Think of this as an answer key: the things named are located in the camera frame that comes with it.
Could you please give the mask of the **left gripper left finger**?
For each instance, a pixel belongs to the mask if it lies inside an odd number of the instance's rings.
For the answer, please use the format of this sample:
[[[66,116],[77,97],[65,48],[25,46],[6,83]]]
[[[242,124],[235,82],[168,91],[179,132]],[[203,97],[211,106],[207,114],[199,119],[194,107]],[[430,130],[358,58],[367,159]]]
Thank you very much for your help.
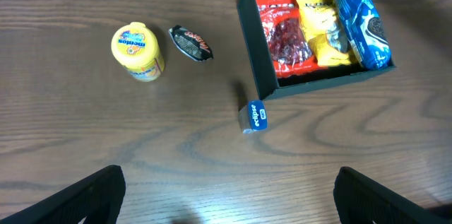
[[[1,220],[3,224],[115,224],[126,192],[122,169],[109,165]]]

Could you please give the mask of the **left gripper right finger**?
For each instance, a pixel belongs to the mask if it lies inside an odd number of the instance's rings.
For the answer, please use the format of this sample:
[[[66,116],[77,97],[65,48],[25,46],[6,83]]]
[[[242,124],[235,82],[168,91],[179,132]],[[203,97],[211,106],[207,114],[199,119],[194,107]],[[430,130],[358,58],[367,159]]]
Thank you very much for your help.
[[[451,224],[451,205],[422,208],[351,167],[335,179],[333,198],[342,224]]]

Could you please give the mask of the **yellow Mentos gum bottle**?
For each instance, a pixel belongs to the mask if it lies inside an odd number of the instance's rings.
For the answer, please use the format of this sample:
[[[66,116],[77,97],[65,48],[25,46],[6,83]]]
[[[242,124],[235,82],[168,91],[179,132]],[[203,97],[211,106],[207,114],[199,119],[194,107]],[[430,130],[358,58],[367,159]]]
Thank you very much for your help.
[[[112,37],[114,58],[137,81],[158,78],[165,68],[155,34],[144,23],[132,22],[118,29]]]

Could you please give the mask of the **red snack bag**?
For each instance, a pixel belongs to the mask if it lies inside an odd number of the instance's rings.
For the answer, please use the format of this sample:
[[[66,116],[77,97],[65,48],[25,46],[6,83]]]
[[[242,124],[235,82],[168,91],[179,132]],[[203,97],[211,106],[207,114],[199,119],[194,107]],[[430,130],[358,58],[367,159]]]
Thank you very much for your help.
[[[256,0],[256,5],[276,76],[320,70],[302,32],[296,0]]]

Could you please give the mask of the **blue Oreo cookie pack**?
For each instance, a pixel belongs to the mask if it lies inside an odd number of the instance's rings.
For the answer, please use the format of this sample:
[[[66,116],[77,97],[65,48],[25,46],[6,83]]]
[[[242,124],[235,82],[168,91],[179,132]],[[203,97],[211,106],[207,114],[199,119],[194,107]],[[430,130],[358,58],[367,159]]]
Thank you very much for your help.
[[[351,48],[367,70],[389,66],[391,49],[372,0],[334,0]]]

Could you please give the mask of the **yellow snack bag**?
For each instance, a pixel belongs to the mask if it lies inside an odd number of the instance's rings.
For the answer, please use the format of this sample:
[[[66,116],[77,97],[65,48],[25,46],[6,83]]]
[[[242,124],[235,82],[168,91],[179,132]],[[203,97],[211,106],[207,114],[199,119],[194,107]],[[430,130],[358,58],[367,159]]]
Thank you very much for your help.
[[[334,0],[296,0],[301,29],[319,66],[357,62],[340,22]]]

